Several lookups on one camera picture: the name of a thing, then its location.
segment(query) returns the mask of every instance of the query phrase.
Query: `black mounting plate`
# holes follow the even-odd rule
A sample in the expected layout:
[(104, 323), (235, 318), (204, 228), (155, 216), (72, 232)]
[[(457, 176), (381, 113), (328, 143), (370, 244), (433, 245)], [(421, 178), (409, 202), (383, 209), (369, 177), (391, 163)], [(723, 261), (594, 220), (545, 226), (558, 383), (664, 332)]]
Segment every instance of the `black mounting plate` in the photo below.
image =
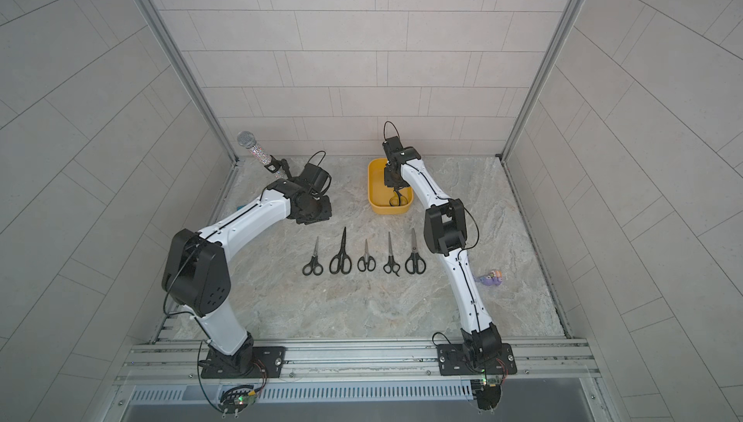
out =
[[(205, 361), (214, 361), (214, 350), (209, 348), (209, 354)], [(284, 354), (286, 348), (283, 346), (255, 346), (253, 347), (253, 360), (260, 360), (266, 368), (268, 378), (281, 377), (281, 369), (284, 366)], [(276, 359), (281, 360), (281, 364), (276, 365)], [(201, 371), (201, 378), (261, 378), (261, 372), (257, 366), (251, 366), (250, 371), (245, 375), (230, 373), (226, 369), (217, 369), (215, 366), (207, 366)]]
[[(436, 345), (436, 354), (438, 356), (438, 371), (441, 375), (480, 375), (482, 372), (472, 371), (467, 365), (467, 361), (464, 359), (465, 354), (462, 349), (462, 344), (444, 343), (442, 345)], [(509, 360), (508, 357), (513, 358), (514, 352), (511, 350), (511, 346), (508, 343), (503, 343), (501, 352), (494, 358), (491, 358), (485, 363), (488, 369), (488, 375), (503, 375), (504, 371), (500, 363), (496, 359), (501, 360), (506, 365), (506, 371), (509, 375), (516, 373), (517, 368), (515, 366), (515, 360)]]

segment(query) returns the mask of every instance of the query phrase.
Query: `metal vent grille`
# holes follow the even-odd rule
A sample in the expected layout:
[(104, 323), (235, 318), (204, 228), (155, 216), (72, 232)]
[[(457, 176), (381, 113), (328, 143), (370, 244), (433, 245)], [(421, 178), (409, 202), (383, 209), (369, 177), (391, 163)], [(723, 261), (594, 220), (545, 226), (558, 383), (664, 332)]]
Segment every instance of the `metal vent grille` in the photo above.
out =
[[(204, 385), (209, 397), (234, 385)], [(471, 400), (469, 380), (269, 383), (257, 403)], [(129, 404), (206, 404), (199, 385), (137, 385)]]

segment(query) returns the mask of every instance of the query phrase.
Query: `scissor handle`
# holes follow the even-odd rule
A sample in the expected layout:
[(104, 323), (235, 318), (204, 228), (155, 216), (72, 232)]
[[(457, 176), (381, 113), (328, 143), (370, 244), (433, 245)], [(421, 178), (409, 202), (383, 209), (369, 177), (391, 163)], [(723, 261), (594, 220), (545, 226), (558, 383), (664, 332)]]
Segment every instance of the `scissor handle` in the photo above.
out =
[[(333, 271), (333, 261), (336, 261), (336, 270)], [(348, 270), (345, 269), (346, 267), (346, 261), (348, 261)], [(351, 260), (348, 254), (341, 251), (337, 255), (333, 256), (330, 259), (330, 264), (328, 266), (328, 269), (330, 269), (330, 273), (350, 273), (351, 268), (354, 267), (354, 262)]]
[[(408, 269), (408, 263), (411, 263), (411, 269)], [(405, 271), (411, 275), (414, 273), (423, 273), (426, 271), (426, 262), (418, 253), (410, 253), (410, 258), (405, 260)]]

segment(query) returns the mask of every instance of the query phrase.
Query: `microphone mesh head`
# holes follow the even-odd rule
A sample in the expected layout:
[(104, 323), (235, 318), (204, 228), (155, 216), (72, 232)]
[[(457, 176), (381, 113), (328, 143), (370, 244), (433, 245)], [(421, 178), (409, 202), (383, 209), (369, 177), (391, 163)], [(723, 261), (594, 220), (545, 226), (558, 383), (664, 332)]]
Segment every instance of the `microphone mesh head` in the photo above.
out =
[(251, 134), (247, 130), (244, 130), (237, 134), (237, 143), (241, 147), (249, 149), (255, 147), (255, 144), (257, 142), (255, 141), (255, 135)]

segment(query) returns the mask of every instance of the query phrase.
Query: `black joint housing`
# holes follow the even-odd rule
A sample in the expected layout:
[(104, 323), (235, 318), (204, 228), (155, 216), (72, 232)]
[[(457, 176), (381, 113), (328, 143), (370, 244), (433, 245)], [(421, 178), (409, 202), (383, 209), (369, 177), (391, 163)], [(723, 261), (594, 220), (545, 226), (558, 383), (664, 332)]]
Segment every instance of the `black joint housing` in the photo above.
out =
[(464, 248), (467, 223), (464, 220), (462, 201), (452, 199), (448, 203), (427, 209), (423, 220), (423, 238), (431, 253), (449, 256), (450, 251)]
[(190, 307), (199, 316), (214, 311), (227, 299), (231, 287), (224, 249), (188, 229), (176, 233), (170, 243), (162, 287), (170, 289), (178, 304)]

